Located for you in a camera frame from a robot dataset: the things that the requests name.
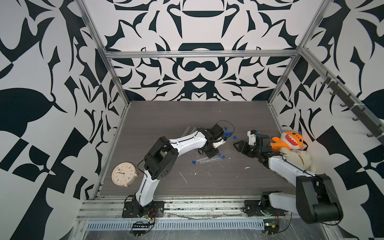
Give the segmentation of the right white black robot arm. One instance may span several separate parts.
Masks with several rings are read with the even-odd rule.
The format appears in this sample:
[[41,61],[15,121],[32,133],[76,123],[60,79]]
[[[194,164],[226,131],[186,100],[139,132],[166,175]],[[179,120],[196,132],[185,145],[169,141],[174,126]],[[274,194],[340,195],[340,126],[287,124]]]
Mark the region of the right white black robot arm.
[[239,141],[233,146],[237,152],[258,159],[264,167],[286,179],[296,192],[293,195],[280,191],[263,192],[258,203],[245,202],[243,212],[255,216],[260,211],[270,216],[281,210],[299,215],[307,224],[337,225],[344,212],[331,178],[310,171],[309,154],[277,147],[277,142],[267,135],[249,132],[248,141]]

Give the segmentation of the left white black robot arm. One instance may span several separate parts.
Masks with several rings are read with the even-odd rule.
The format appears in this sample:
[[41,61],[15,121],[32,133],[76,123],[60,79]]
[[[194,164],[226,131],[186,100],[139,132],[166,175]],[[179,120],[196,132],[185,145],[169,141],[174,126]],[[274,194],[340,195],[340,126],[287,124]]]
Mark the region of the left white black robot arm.
[[209,129],[197,128],[190,135],[177,139],[159,138],[144,157],[144,178],[133,202],[140,208],[148,207],[160,180],[170,173],[178,157],[197,150],[211,159],[226,140],[225,131],[218,124]]

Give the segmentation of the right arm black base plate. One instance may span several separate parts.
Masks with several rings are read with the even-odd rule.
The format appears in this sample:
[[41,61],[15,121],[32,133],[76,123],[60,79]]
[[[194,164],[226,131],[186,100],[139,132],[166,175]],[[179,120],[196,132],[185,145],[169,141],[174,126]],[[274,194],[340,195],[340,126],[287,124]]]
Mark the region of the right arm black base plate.
[[262,204],[261,200],[245,200],[243,213],[248,217],[276,217],[277,215],[284,216],[285,210],[275,209]]

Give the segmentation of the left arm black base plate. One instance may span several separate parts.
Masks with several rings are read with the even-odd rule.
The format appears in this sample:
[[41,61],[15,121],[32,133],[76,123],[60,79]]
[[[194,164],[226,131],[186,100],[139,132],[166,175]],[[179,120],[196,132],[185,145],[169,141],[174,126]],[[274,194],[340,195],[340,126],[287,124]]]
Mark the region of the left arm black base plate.
[[165,202],[155,201],[142,207],[136,200],[125,202],[122,218],[161,217],[164,214]]

